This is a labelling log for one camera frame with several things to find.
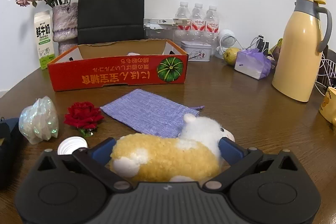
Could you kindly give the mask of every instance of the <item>purple vase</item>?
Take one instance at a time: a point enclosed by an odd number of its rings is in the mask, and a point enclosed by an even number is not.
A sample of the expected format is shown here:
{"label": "purple vase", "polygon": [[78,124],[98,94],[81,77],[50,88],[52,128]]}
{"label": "purple vase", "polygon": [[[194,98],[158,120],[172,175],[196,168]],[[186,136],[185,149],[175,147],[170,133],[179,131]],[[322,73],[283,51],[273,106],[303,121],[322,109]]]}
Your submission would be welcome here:
{"label": "purple vase", "polygon": [[53,40],[58,42],[58,54],[77,45],[78,3],[57,5],[52,9]]}

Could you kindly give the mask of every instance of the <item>black paper bag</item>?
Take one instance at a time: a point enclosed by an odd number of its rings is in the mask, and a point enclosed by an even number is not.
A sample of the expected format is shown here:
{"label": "black paper bag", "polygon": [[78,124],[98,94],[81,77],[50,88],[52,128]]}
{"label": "black paper bag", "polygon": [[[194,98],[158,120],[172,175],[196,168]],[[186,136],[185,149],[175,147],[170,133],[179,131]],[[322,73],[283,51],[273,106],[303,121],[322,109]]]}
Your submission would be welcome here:
{"label": "black paper bag", "polygon": [[145,38],[144,0],[78,0],[78,43]]}

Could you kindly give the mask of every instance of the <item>screw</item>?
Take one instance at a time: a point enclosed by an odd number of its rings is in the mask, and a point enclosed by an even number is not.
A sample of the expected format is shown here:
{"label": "screw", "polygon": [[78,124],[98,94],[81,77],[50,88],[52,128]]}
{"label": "screw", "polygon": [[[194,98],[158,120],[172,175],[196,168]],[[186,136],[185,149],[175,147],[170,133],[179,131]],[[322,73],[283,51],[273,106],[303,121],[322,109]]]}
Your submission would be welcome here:
{"label": "screw", "polygon": [[113,187],[116,188],[117,190],[126,190],[130,187],[130,183],[127,181],[117,181]]}
{"label": "screw", "polygon": [[205,184],[205,187],[207,187],[210,190],[217,190],[220,187],[222,187],[222,184],[219,181],[210,180]]}

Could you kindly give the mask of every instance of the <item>yellow thermos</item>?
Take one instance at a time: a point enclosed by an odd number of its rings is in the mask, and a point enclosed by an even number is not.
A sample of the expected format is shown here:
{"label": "yellow thermos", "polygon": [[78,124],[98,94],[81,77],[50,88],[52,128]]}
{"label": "yellow thermos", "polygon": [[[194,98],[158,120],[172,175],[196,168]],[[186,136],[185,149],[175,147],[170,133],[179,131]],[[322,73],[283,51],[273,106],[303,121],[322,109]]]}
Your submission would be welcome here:
{"label": "yellow thermos", "polygon": [[[324,0],[296,0],[281,44],[272,85],[290,98],[309,100],[320,67],[322,51],[332,28],[331,13],[320,7]],[[319,13],[327,14],[327,30],[322,40]]]}

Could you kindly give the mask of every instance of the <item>mug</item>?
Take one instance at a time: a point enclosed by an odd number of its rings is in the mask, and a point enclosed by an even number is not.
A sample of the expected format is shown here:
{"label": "mug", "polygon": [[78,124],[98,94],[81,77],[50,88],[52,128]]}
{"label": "mug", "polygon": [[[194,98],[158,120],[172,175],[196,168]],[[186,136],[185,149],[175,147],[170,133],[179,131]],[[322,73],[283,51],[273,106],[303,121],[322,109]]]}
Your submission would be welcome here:
{"label": "mug", "polygon": [[320,106],[322,116],[336,126],[336,89],[328,87]]}

